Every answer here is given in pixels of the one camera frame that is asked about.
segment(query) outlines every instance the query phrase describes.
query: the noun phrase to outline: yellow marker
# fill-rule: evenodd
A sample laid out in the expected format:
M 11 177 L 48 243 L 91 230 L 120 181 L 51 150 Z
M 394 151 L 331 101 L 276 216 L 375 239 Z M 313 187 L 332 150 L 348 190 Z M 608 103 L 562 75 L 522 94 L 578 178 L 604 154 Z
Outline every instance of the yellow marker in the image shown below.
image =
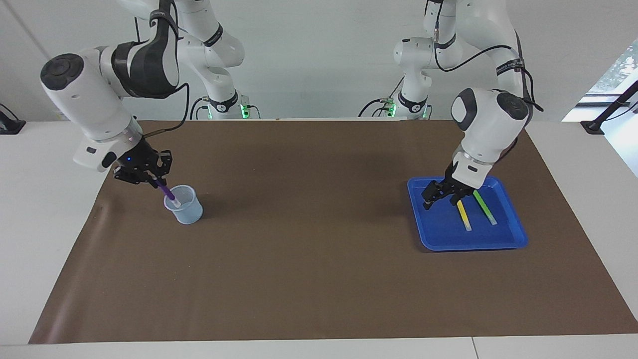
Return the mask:
M 459 209 L 459 213 L 461 214 L 461 218 L 463 219 L 463 223 L 465 224 L 465 230 L 468 232 L 472 232 L 472 226 L 470 225 L 470 219 L 468 218 L 467 212 L 465 212 L 465 207 L 463 206 L 463 202 L 459 201 L 456 204 L 456 207 Z

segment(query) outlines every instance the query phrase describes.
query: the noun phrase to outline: green light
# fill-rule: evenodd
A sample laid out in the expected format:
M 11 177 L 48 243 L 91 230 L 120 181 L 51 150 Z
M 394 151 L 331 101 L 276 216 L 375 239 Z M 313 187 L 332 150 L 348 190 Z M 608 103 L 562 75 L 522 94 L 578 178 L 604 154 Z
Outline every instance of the green light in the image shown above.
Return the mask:
M 250 110 L 248 109 L 246 105 L 241 105 L 241 113 L 244 119 L 250 117 Z

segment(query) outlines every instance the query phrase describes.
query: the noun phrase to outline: black stand base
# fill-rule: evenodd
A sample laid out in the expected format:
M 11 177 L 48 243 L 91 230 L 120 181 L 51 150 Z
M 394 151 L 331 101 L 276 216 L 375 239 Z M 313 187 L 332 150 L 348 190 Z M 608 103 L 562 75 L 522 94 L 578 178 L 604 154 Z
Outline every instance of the black stand base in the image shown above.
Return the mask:
M 590 135 L 604 135 L 605 132 L 603 132 L 600 127 L 598 127 L 598 129 L 591 129 L 590 126 L 594 123 L 594 121 L 581 121 L 581 125 L 582 127 L 585 129 L 585 131 L 587 131 L 588 134 Z
M 24 127 L 24 125 L 27 123 L 27 121 L 22 121 L 22 120 L 18 120 L 18 121 L 14 121 L 13 122 L 15 124 L 15 126 L 13 127 L 12 130 L 3 130 L 2 128 L 0 128 L 0 135 L 17 135 L 20 133 L 22 127 Z

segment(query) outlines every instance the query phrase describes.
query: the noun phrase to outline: purple marker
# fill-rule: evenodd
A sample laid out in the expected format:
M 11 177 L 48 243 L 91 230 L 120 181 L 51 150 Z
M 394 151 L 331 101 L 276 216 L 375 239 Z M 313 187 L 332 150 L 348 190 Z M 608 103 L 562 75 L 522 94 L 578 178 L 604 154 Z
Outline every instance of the purple marker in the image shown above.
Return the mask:
M 170 199 L 170 201 L 175 205 L 176 208 L 180 208 L 182 206 L 182 203 L 175 198 L 175 195 L 173 194 L 173 192 L 171 192 L 168 189 L 168 187 L 162 185 L 161 182 L 156 179 L 154 179 L 154 181 L 155 181 L 155 184 L 159 187 L 159 189 L 161 189 L 162 192 L 164 192 L 164 194 L 168 197 L 168 199 Z

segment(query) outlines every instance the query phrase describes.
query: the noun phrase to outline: floor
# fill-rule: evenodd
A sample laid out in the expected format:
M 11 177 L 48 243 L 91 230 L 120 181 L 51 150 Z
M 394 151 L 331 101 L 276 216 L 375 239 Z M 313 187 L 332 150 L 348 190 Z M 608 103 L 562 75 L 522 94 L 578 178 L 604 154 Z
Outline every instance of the floor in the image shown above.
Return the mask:
M 591 121 L 604 110 L 605 107 L 576 107 L 563 121 Z M 621 107 L 616 114 L 626 110 L 626 107 Z M 629 112 L 617 119 L 607 121 L 602 125 L 602 130 L 611 146 L 638 177 L 638 114 Z

